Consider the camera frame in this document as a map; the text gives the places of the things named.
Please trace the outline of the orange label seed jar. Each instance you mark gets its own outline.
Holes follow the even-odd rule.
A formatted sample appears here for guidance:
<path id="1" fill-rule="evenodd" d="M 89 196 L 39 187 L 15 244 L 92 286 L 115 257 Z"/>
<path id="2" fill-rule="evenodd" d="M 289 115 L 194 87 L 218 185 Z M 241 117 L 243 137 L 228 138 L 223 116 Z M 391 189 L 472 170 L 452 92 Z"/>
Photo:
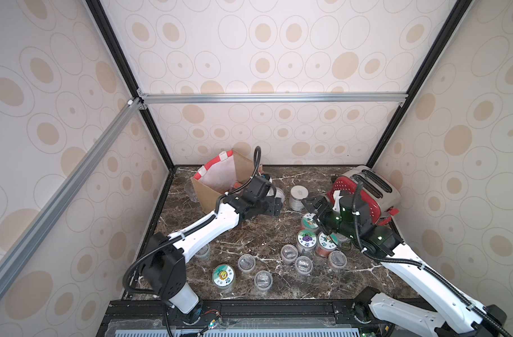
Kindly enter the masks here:
<path id="1" fill-rule="evenodd" d="M 301 230 L 309 230 L 311 232 L 318 231 L 318 224 L 314 221 L 314 213 L 305 213 L 301 218 Z"/>

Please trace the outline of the large white lid canister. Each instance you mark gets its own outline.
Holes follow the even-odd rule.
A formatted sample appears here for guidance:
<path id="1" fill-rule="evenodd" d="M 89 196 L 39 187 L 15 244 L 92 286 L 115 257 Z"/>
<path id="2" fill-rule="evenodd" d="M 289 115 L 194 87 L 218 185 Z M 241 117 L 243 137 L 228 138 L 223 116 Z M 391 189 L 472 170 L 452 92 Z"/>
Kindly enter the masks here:
<path id="1" fill-rule="evenodd" d="M 308 189 L 302 185 L 295 185 L 290 190 L 289 205 L 293 211 L 304 210 L 302 200 L 308 197 Z"/>

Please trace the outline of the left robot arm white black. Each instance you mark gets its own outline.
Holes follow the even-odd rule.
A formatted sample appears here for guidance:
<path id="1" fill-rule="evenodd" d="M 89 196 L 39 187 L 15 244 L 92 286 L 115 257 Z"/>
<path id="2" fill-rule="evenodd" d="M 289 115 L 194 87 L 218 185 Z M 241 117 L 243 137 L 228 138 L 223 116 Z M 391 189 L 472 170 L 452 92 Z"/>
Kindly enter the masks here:
<path id="1" fill-rule="evenodd" d="M 122 284 L 127 293 L 156 295 L 185 315 L 200 314 L 201 300 L 187 283 L 186 264 L 204 246 L 244 220 L 259 215 L 279 216 L 283 207 L 277 188 L 259 173 L 261 148 L 254 151 L 254 170 L 249 180 L 215 201 L 214 209 L 183 230 L 158 242 L 148 243 L 147 251 L 133 262 Z"/>

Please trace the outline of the yellow green lid jar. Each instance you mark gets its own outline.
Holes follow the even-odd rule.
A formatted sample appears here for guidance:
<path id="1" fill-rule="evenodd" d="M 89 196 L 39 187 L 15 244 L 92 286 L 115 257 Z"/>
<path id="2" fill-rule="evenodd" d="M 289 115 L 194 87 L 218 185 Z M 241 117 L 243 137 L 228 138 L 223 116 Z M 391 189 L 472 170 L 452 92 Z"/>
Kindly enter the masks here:
<path id="1" fill-rule="evenodd" d="M 211 276 L 214 286 L 221 293 L 230 293 L 236 285 L 236 275 L 232 266 L 228 264 L 218 265 Z"/>

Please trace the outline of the red green label jar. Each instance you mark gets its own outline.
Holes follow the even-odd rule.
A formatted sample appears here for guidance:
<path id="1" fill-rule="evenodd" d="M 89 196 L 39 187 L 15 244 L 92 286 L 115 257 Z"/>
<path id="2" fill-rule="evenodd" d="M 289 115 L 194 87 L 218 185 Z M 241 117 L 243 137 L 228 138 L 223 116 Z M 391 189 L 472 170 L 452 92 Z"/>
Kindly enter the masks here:
<path id="1" fill-rule="evenodd" d="M 317 236 L 316 254 L 327 258 L 335 250 L 336 244 L 333 242 L 332 238 L 325 233 L 319 233 Z"/>

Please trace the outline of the clear small seed jar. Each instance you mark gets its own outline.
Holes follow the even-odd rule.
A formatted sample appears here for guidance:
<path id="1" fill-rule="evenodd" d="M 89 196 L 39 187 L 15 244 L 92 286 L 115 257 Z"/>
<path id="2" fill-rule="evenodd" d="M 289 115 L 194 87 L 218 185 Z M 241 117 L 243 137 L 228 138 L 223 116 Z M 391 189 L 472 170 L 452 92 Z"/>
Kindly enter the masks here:
<path id="1" fill-rule="evenodd" d="M 337 250 L 328 255 L 327 261 L 332 270 L 344 270 L 348 263 L 346 255 Z"/>

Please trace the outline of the clear jar front row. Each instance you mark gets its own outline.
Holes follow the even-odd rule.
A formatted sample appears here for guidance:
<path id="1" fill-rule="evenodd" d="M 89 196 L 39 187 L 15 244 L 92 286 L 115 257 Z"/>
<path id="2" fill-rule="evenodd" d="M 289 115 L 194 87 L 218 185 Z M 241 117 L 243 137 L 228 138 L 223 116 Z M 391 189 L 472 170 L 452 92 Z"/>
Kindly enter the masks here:
<path id="1" fill-rule="evenodd" d="M 312 273 L 314 265 L 311 259 L 307 256 L 299 256 L 294 261 L 294 268 L 298 272 L 298 274 L 307 276 Z"/>

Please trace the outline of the burlap canvas bag red lining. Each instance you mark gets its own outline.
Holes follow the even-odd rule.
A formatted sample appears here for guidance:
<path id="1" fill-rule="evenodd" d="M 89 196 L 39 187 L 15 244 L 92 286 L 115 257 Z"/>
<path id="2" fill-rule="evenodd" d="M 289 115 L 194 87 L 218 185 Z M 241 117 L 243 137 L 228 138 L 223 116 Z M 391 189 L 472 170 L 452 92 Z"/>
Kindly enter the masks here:
<path id="1" fill-rule="evenodd" d="M 224 192 L 246 183 L 253 171 L 253 160 L 235 150 L 222 151 L 200 167 L 191 182 L 203 212 L 212 212 L 217 199 Z"/>

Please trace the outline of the white purple label can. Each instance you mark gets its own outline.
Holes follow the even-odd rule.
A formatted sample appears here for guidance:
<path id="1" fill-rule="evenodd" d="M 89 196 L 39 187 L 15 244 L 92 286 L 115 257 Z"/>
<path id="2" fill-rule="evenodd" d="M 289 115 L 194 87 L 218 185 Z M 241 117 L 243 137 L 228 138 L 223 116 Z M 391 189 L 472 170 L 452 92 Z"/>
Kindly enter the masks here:
<path id="1" fill-rule="evenodd" d="M 281 188 L 275 189 L 275 197 L 279 198 L 281 200 L 281 202 L 284 203 L 285 195 L 284 195 L 284 191 Z"/>

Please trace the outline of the green floral label jar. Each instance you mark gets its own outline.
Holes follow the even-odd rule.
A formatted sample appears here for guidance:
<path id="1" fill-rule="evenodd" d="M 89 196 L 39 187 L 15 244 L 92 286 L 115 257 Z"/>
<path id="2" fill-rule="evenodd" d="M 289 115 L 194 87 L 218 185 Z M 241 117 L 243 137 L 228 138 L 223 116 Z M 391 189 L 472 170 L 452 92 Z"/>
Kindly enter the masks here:
<path id="1" fill-rule="evenodd" d="M 203 246 L 196 254 L 195 258 L 197 258 L 200 261 L 207 261 L 209 260 L 209 257 L 211 255 L 211 247 L 210 244 L 206 244 Z"/>

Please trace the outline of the purple flower label jar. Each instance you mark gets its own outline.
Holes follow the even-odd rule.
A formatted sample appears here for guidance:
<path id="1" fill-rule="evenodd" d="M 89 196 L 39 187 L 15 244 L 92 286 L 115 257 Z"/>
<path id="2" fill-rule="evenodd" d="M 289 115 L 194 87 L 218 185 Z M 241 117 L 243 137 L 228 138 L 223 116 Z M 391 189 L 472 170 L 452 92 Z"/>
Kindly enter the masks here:
<path id="1" fill-rule="evenodd" d="M 297 234 L 297 251 L 300 256 L 310 256 L 317 246 L 317 236 L 310 230 L 301 230 Z"/>

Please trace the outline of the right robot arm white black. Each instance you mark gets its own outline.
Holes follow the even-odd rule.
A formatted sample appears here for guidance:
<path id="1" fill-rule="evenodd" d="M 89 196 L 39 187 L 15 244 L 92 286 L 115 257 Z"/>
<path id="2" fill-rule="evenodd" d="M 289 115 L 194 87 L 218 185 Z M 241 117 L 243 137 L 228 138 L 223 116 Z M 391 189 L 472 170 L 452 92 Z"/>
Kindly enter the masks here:
<path id="1" fill-rule="evenodd" d="M 302 203 L 326 235 L 341 234 L 361 254 L 399 276 L 430 306 L 424 310 L 393 299 L 368 286 L 353 301 L 357 321 L 386 321 L 419 336 L 508 336 L 506 313 L 497 305 L 484 306 L 467 296 L 443 275 L 426 264 L 401 236 L 372 221 L 370 206 L 362 198 L 363 184 L 354 192 L 336 190 L 305 198 Z"/>

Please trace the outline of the red content clear jar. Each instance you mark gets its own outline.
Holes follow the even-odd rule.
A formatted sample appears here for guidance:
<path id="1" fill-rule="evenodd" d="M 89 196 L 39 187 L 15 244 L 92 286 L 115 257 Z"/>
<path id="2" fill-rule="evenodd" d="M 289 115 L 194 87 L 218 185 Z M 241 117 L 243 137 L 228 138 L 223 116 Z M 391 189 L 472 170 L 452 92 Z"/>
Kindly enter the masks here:
<path id="1" fill-rule="evenodd" d="M 294 245 L 286 244 L 281 248 L 280 257 L 285 265 L 293 265 L 299 257 L 299 253 Z"/>

